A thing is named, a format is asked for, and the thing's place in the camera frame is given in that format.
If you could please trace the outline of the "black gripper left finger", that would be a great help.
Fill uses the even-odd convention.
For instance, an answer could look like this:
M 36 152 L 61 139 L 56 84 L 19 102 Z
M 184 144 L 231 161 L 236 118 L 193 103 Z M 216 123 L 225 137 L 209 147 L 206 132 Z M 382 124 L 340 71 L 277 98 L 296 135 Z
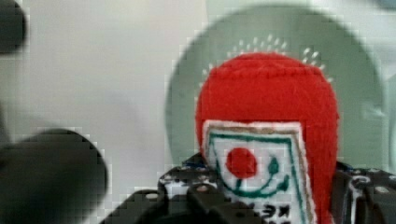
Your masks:
M 201 154 L 159 178 L 158 188 L 132 194 L 100 224 L 265 224 L 251 205 L 234 202 Z

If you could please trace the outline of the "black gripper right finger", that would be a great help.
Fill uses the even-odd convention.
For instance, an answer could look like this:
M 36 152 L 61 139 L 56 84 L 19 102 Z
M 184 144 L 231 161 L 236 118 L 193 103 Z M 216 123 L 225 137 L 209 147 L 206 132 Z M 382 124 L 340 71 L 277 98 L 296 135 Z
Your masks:
M 396 175 L 337 162 L 331 213 L 335 224 L 396 224 Z

